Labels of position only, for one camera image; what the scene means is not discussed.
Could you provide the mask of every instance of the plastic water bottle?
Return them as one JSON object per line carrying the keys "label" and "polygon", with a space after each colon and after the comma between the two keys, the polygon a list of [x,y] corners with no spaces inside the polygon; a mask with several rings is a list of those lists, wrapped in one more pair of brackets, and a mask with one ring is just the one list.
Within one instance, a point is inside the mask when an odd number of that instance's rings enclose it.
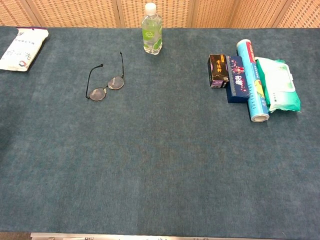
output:
{"label": "plastic water bottle", "polygon": [[143,48],[146,53],[157,55],[162,48],[162,18],[153,2],[144,6],[146,16],[142,20]]}

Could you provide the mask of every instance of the white package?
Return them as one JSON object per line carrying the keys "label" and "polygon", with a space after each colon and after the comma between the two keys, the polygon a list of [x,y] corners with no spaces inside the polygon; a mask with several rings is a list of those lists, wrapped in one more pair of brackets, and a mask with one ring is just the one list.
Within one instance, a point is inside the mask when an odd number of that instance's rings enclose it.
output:
{"label": "white package", "polygon": [[17,29],[17,36],[0,59],[0,69],[25,72],[49,33],[45,28],[17,27]]}

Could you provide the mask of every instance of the beige wall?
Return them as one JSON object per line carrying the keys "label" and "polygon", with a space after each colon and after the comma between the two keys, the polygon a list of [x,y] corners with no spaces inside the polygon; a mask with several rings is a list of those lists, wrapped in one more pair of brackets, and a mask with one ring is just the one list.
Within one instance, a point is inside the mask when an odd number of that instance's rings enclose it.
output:
{"label": "beige wall", "polygon": [[165,28],[320,28],[320,0],[0,0],[0,25],[140,27],[147,2]]}

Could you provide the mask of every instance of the green wet wipes package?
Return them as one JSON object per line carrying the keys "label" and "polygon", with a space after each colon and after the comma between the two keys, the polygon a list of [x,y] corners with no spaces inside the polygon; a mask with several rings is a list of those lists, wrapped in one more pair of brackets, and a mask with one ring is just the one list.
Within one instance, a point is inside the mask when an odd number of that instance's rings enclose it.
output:
{"label": "green wet wipes package", "polygon": [[277,109],[299,112],[301,102],[288,65],[263,57],[255,60],[269,112]]}

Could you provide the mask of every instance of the white bottle cap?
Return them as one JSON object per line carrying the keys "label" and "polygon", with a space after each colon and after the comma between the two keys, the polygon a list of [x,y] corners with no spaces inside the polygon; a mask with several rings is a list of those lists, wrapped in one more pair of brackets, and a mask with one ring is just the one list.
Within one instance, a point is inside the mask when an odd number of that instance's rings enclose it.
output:
{"label": "white bottle cap", "polygon": [[145,14],[148,16],[155,15],[157,13],[157,7],[153,2],[148,2],[144,6]]}

